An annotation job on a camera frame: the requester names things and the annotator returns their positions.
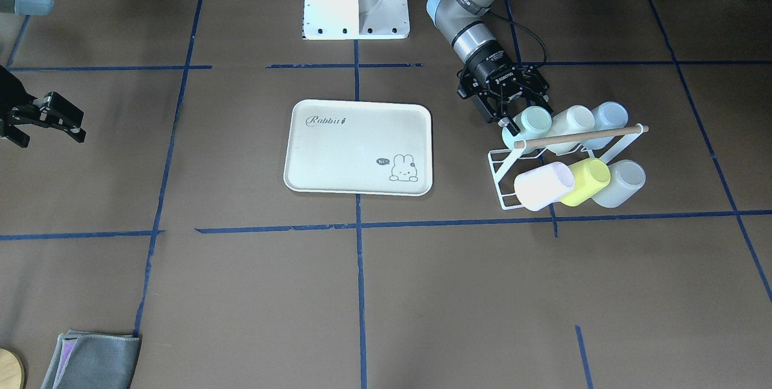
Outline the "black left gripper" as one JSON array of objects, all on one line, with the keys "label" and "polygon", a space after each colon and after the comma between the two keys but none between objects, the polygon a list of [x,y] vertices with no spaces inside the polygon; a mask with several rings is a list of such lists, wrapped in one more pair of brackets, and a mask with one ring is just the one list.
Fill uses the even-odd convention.
[{"label": "black left gripper", "polygon": [[522,129],[510,105],[527,100],[532,105],[551,111],[549,83],[536,66],[518,66],[505,54],[496,51],[488,57],[479,53],[457,74],[456,90],[462,100],[472,100],[475,109],[487,123],[497,123],[505,133],[517,136]]}]

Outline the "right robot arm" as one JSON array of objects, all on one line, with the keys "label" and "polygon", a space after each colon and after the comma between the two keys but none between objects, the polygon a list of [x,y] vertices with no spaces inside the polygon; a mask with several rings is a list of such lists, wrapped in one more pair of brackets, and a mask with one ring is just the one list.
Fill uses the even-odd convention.
[{"label": "right robot arm", "polygon": [[[2,13],[19,16],[44,16],[53,5],[54,0],[1,0]],[[19,126],[36,125],[63,131],[82,144],[86,138],[83,117],[83,111],[60,93],[48,92],[42,97],[31,95],[17,76],[5,66],[1,67],[2,139],[25,148],[30,144],[30,137]]]}]

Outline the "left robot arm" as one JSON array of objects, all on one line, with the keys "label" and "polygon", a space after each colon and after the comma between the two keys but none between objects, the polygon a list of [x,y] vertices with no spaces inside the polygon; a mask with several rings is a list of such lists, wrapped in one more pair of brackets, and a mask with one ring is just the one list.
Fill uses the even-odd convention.
[{"label": "left robot arm", "polygon": [[495,0],[428,0],[426,11],[463,63],[456,74],[458,96],[473,99],[475,107],[488,123],[496,123],[513,136],[524,132],[516,123],[510,105],[515,100],[528,100],[549,114],[549,83],[539,68],[548,61],[546,46],[538,65],[517,65],[502,48],[499,40],[483,20]]}]

